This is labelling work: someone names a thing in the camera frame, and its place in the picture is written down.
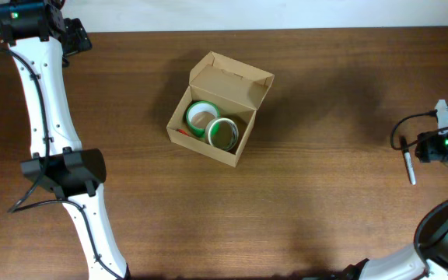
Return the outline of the orange utility knife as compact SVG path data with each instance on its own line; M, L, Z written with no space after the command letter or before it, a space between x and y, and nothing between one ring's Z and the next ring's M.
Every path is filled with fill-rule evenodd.
M183 134L183 135L190 136L190 135L189 135L185 130L183 130L183 129L178 128L177 131L180 132L180 133Z

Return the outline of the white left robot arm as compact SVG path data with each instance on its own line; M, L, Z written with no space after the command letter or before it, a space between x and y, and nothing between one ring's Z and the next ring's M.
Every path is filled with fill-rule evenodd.
M70 215L91 279L129 279L128 263L114 239L104 200L107 177L99 149L84 149L65 92L68 57L92 49L80 19L65 18L62 1L10 1L0 5L0 35L19 72L30 119L28 160L21 162L31 188L10 209L17 213L39 187L53 194L46 205Z

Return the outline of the beige masking tape roll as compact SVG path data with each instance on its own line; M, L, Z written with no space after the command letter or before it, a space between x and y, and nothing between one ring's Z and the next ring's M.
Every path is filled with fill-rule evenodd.
M228 152L238 142L239 129L231 119L218 117L206 126L204 139L210 146Z

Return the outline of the brown cardboard box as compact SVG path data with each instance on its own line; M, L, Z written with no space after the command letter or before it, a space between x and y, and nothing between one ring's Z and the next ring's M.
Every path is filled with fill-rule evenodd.
M188 86L166 126L170 141L230 166L236 166L254 127L256 114L274 81L274 75L243 62L209 52L190 71ZM220 117L234 121L239 139L230 151L210 146L194 136L186 110L198 101L215 104ZM190 136L177 131L185 130Z

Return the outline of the black white marker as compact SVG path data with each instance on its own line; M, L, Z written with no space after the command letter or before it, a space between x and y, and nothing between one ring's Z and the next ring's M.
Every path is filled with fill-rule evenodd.
M401 151L402 151L402 155L404 157L404 163L406 166L409 182L411 185L416 185L417 181L416 181L415 172L414 172L414 168L413 168L412 161L411 161L411 153L409 152L409 149L407 148L407 140L404 136L401 136L399 138L399 142L402 147Z

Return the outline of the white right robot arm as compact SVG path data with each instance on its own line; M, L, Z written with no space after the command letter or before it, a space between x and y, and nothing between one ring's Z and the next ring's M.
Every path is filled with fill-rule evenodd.
M413 145L422 163L448 161L448 113L426 112L435 117L439 128L423 132L417 140L390 146L407 152ZM448 279L448 199L433 208L418 224L412 244L387 257L365 259L348 266L333 279Z

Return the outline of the green tape roll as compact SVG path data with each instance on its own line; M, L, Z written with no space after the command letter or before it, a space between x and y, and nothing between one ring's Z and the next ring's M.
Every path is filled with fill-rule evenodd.
M187 126L191 133L198 138L204 136L208 124L217 117L220 117L218 107L208 101L198 101L191 104L185 115Z

